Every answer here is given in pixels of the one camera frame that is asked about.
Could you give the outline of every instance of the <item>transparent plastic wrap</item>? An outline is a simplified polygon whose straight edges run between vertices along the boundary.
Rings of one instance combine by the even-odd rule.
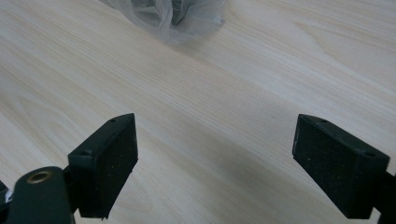
[[[99,0],[166,44],[206,35],[223,24],[225,0]]]

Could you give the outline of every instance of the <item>wood grain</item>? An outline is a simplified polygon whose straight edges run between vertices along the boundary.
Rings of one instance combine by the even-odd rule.
[[[225,20],[169,47],[96,0],[0,1],[1,179],[65,167],[134,112],[139,162],[106,223],[376,223],[345,219],[291,146],[311,114],[396,172],[396,2],[229,0]]]

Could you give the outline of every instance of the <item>table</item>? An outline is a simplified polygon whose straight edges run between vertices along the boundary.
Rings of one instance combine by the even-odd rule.
[[[65,167],[135,113],[139,162],[105,223],[376,223],[345,219],[291,148],[298,114],[314,115],[395,174],[395,11],[229,0],[218,31],[166,46],[96,0],[0,1],[0,178]]]

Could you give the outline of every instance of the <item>clear plastic bag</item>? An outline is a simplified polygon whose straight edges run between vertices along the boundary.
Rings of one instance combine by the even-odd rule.
[[[206,35],[223,23],[225,0],[100,0],[167,44]]]

